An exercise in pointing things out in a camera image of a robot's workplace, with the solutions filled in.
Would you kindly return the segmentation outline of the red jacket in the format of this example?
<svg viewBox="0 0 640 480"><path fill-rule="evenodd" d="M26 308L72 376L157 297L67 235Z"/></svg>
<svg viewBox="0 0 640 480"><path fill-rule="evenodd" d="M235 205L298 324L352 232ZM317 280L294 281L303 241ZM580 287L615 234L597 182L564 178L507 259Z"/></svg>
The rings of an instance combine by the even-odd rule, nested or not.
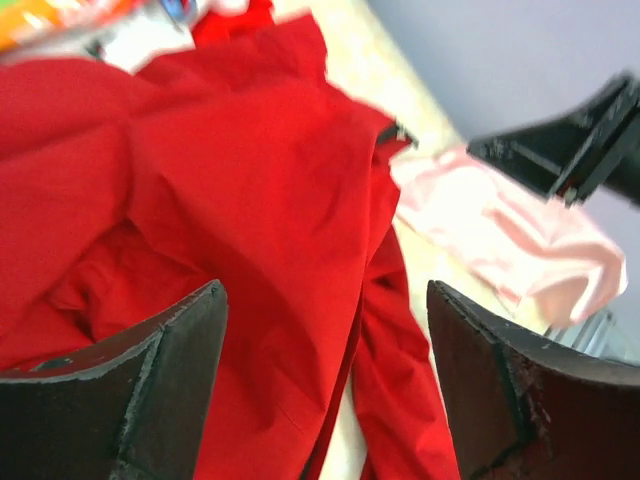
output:
<svg viewBox="0 0 640 480"><path fill-rule="evenodd" d="M325 76L310 16L160 56L1 70L1 365L103 340L219 280L196 475L315 479L353 386L366 479L455 479L392 227L393 122Z"/></svg>

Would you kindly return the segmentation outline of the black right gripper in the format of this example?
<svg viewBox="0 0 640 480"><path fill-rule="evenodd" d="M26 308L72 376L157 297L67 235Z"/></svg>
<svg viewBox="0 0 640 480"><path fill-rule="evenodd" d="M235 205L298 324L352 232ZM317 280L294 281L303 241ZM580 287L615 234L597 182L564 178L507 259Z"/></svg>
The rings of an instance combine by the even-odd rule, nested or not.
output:
<svg viewBox="0 0 640 480"><path fill-rule="evenodd" d="M573 205L599 188L639 207L639 77L617 75L575 109L467 152L545 200Z"/></svg>

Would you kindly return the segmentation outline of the pink satin cloth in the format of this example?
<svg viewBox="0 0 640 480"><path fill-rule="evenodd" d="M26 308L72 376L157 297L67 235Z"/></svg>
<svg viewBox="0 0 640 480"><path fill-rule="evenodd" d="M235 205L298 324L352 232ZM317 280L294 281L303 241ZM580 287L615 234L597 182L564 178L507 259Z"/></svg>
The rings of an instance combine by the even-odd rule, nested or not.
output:
<svg viewBox="0 0 640 480"><path fill-rule="evenodd" d="M462 147L392 161L397 213L494 291L516 315L585 321L628 286L621 248L579 206L543 201Z"/></svg>

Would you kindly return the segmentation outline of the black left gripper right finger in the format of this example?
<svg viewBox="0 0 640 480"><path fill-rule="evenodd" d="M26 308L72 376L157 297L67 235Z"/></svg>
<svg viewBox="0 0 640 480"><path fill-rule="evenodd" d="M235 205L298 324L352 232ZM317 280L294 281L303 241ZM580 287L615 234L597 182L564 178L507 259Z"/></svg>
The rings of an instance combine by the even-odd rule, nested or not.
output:
<svg viewBox="0 0 640 480"><path fill-rule="evenodd" d="M462 478L638 478L638 367L551 341L441 281L427 313Z"/></svg>

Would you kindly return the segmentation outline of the rainbow white red garment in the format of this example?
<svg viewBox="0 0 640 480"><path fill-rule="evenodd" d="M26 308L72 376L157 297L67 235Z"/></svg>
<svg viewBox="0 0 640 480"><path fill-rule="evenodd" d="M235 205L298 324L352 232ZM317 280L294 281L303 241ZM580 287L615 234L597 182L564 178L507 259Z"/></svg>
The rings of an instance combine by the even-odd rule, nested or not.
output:
<svg viewBox="0 0 640 480"><path fill-rule="evenodd" d="M86 57L127 72L273 23L271 1L3 1L1 65Z"/></svg>

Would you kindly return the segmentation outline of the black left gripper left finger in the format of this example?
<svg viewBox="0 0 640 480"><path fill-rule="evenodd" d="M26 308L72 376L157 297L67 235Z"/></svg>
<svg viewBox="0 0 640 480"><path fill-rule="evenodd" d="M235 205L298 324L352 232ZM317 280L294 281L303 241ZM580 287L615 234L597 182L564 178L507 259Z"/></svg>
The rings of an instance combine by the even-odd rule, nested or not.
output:
<svg viewBox="0 0 640 480"><path fill-rule="evenodd" d="M228 318L210 282L88 348L1 375L5 479L190 479Z"/></svg>

